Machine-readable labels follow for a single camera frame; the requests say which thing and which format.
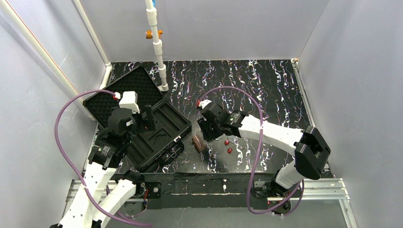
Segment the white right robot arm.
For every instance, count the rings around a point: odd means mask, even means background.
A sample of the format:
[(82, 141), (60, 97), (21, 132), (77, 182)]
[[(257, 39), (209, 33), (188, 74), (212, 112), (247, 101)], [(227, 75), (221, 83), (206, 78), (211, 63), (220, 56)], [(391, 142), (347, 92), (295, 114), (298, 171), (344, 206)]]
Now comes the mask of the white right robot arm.
[(243, 111), (229, 113), (210, 100), (199, 102), (197, 108), (202, 115), (198, 124), (204, 140), (209, 142), (221, 135), (261, 140), (294, 157), (276, 172), (270, 183), (272, 189), (285, 191), (302, 179), (321, 178), (331, 149), (317, 128), (287, 128), (261, 121)]

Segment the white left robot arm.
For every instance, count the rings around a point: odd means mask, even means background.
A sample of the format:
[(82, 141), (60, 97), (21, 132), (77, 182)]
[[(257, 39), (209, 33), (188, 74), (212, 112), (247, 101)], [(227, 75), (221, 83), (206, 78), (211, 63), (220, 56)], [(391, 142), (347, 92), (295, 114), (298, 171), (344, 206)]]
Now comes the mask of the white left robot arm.
[(135, 194), (136, 184), (131, 180), (122, 180), (106, 196), (101, 199), (108, 182), (115, 173), (115, 168), (103, 169), (103, 166), (93, 162), (87, 165), (84, 175), (75, 167), (64, 152), (59, 136), (58, 124), (63, 112), (68, 107), (64, 105), (60, 110), (55, 122), (55, 139), (57, 146), (73, 171), (78, 175), (81, 185), (73, 198), (73, 202), (67, 209), (63, 218), (52, 228), (105, 228), (110, 220), (117, 220), (131, 226), (150, 228), (152, 224), (132, 219), (122, 218), (115, 215), (125, 200)]

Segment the brown poker chip stack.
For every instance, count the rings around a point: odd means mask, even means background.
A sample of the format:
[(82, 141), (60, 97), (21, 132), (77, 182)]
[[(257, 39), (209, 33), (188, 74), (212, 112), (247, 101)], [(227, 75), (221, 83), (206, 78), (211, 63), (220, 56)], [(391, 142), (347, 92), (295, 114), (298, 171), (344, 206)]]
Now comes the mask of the brown poker chip stack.
[(200, 138), (200, 136), (195, 135), (192, 137), (192, 143), (197, 150), (197, 152), (201, 153), (205, 150), (206, 146), (203, 140)]

